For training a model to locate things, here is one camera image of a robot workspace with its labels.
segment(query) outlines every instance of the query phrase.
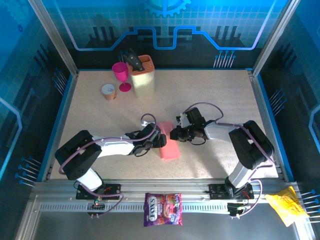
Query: pink wine glass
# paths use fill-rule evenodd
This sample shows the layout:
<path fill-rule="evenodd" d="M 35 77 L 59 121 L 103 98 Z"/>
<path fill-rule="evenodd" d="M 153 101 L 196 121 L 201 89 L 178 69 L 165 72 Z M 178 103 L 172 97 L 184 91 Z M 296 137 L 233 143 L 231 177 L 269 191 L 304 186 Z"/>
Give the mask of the pink wine glass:
<path fill-rule="evenodd" d="M 127 64 L 123 61 L 117 62 L 112 66 L 112 71 L 113 71 L 116 79 L 118 79 L 120 82 L 122 82 L 122 84 L 119 86 L 120 91 L 121 92 L 130 91 L 131 84 L 126 83 L 128 76 L 129 76 L 129 70 L 128 70 Z"/>

